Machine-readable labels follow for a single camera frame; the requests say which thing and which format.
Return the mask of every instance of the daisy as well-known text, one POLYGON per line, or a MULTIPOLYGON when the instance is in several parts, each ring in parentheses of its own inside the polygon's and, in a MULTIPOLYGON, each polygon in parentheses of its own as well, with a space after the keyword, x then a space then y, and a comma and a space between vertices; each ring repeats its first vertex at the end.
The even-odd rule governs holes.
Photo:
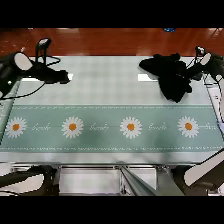
POLYGON ((142 125, 138 119, 135 119, 134 117, 126 117, 123 119, 120 125, 121 129, 120 131, 123 131, 123 135, 126 136, 126 138, 135 138, 136 136, 139 136, 141 134, 142 125))
POLYGON ((10 122, 8 122, 6 126, 6 135, 8 135, 8 138, 17 138, 21 134, 23 134, 23 131, 26 130, 26 120, 22 117, 14 117, 14 119, 11 119, 10 122))
POLYGON ((182 117, 179 122, 177 127, 179 127, 179 131, 182 132, 182 135, 185 135, 185 137, 189 138, 194 138, 194 136, 197 136, 198 132, 198 124, 194 120, 194 118, 190 117, 182 117))
POLYGON ((83 126, 83 121, 78 117, 69 117, 65 122, 63 122, 63 135, 66 135, 66 138, 75 138, 82 133, 83 126))

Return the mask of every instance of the blue object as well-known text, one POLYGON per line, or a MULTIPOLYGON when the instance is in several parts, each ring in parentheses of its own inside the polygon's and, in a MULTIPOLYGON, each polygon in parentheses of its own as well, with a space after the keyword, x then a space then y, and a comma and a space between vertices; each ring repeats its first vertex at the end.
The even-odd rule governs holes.
POLYGON ((163 28, 163 30, 166 32, 174 32, 176 28, 163 28))

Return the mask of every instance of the daisy print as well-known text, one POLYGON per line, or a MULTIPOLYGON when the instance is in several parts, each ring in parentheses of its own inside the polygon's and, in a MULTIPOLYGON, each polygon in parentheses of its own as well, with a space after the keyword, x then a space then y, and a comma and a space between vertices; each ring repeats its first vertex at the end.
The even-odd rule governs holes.
POLYGON ((6 135, 8 138, 17 138, 26 130, 26 120, 22 117, 14 117, 6 126, 6 135))
POLYGON ((84 125, 81 119, 78 117, 69 117, 65 122, 63 122, 63 135, 66 135, 66 138, 75 138, 82 134, 83 127, 84 125))
POLYGON ((198 132, 198 124, 197 122, 194 120, 194 118, 190 118, 190 117, 182 117, 179 121, 178 121, 178 125, 179 127, 179 131, 182 132, 182 135, 184 135, 185 137, 189 137, 189 138, 194 138, 195 136, 197 136, 198 132))
POLYGON ((123 135, 126 138, 135 138, 141 134, 142 125, 140 121, 134 117, 126 117, 123 119, 120 125, 120 131, 123 132, 123 135))

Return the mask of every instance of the yellow flower center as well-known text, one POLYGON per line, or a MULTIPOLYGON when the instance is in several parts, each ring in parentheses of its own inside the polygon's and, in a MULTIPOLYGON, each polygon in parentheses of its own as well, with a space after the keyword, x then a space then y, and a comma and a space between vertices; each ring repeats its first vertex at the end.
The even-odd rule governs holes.
POLYGON ((192 124, 190 124, 190 123, 186 123, 185 124, 185 128, 187 129, 187 130, 192 130, 192 124))
POLYGON ((69 125, 69 129, 70 129, 71 131, 74 131, 74 130, 76 129, 76 124, 70 124, 70 125, 69 125))
POLYGON ((19 124, 14 124, 14 125, 12 126, 12 130, 13 130, 13 131, 17 131, 17 130, 19 130, 19 128, 20 128, 19 124))
POLYGON ((135 129, 134 124, 128 124, 128 130, 133 131, 135 129))

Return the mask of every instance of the reddish brown floor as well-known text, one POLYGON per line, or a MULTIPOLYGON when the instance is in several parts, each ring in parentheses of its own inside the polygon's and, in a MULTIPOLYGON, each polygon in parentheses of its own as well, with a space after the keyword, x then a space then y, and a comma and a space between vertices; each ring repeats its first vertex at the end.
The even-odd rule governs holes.
POLYGON ((223 28, 26 28, 0 29, 0 55, 19 51, 34 56, 40 38, 49 37, 50 55, 169 55, 194 56, 196 45, 224 55, 223 28))

